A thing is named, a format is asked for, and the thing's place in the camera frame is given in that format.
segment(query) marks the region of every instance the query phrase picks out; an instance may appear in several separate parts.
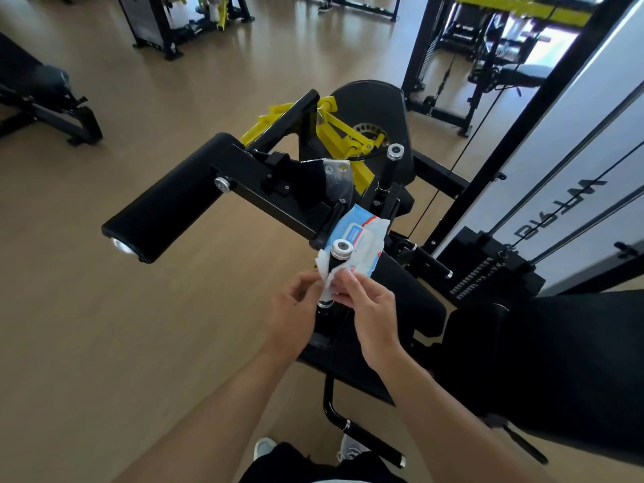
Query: hand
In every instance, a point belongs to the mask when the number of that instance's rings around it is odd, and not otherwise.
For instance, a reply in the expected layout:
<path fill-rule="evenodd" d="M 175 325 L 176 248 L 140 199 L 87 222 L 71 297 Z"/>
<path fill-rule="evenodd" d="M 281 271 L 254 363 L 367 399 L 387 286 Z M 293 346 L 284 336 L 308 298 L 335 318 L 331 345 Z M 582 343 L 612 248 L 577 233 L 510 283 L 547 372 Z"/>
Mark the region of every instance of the hand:
<path fill-rule="evenodd" d="M 356 333 L 363 356 L 378 373 L 390 354 L 402 350 L 394 294 L 373 279 L 348 270 L 336 273 L 331 287 L 335 301 L 356 311 Z"/>
<path fill-rule="evenodd" d="M 307 346 L 324 283 L 317 270 L 300 273 L 270 299 L 267 347 L 293 362 Z"/>

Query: forearm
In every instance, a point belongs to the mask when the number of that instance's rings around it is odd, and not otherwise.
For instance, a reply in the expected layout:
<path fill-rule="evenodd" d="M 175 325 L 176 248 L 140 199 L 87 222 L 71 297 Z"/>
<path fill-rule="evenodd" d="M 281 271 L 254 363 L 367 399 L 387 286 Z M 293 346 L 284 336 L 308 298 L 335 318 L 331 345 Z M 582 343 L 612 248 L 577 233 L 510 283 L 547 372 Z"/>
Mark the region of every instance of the forearm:
<path fill-rule="evenodd" d="M 227 483 L 290 365 L 262 348 L 114 483 Z"/>
<path fill-rule="evenodd" d="M 378 373 L 437 483 L 550 480 L 499 440 L 402 348 L 393 350 Z"/>

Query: person's left hand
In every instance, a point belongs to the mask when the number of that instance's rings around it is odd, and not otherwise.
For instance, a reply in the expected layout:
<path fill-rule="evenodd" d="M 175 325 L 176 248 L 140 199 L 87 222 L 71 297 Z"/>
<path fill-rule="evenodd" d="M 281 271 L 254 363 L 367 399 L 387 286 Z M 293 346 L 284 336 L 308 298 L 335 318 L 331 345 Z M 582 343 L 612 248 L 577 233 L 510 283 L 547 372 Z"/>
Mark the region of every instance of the person's left hand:
<path fill-rule="evenodd" d="M 293 362 L 313 334 L 324 283 L 317 270 L 300 273 L 270 299 L 267 346 Z"/>

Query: floor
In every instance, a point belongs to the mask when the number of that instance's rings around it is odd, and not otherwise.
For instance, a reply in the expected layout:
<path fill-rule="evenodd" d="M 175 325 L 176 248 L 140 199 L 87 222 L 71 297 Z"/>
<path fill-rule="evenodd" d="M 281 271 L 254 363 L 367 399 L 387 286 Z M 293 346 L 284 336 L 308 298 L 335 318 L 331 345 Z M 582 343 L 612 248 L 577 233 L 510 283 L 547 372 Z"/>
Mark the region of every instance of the floor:
<path fill-rule="evenodd" d="M 305 241 L 235 195 L 208 210 L 153 266 L 119 254 L 101 224 L 214 133 L 243 134 L 269 105 L 347 82 L 400 84 L 425 0 L 403 0 L 395 25 L 302 0 L 247 0 L 256 22 L 206 35 L 166 62 L 132 38 L 116 0 L 0 0 L 0 30 L 65 68 L 105 139 L 69 147 L 33 125 L 0 142 L 0 480 L 107 482 L 252 356 L 272 289 L 313 264 Z M 390 0 L 373 0 L 386 4 Z M 431 68 L 428 86 L 449 58 Z M 441 104 L 463 110 L 471 87 L 455 64 Z M 506 92 L 455 170 L 472 178 L 526 104 Z M 486 95 L 478 125 L 495 95 Z M 411 114 L 414 147 L 452 165 L 454 129 Z M 292 142 L 281 148 L 294 153 Z M 449 206 L 414 182 L 395 229 L 418 242 Z M 331 463 L 341 432 L 325 419 L 320 373 L 293 366 L 256 436 L 289 440 Z M 430 479 L 396 410 L 345 386 L 341 413 Z M 644 480 L 628 465 L 531 439 L 561 481 Z M 250 448 L 239 469 L 250 461 Z"/>

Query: sneaker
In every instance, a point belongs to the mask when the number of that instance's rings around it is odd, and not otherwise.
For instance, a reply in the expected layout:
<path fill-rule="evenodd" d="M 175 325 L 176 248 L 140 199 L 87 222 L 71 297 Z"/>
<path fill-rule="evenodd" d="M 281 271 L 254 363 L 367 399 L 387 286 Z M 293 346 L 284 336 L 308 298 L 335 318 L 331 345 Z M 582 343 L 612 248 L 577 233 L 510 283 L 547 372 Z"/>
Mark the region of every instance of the sneaker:
<path fill-rule="evenodd" d="M 318 13 L 326 13 L 327 11 L 331 10 L 333 8 L 333 4 L 331 3 L 324 3 L 318 7 Z"/>
<path fill-rule="evenodd" d="M 337 460 L 342 463 L 345 459 L 354 459 L 362 453 L 370 451 L 366 446 L 360 444 L 357 440 L 344 434 L 340 444 L 340 452 L 337 454 Z"/>
<path fill-rule="evenodd" d="M 265 456 L 270 453 L 278 443 L 269 437 L 262 437 L 255 443 L 255 450 L 253 451 L 253 461 L 258 457 Z"/>

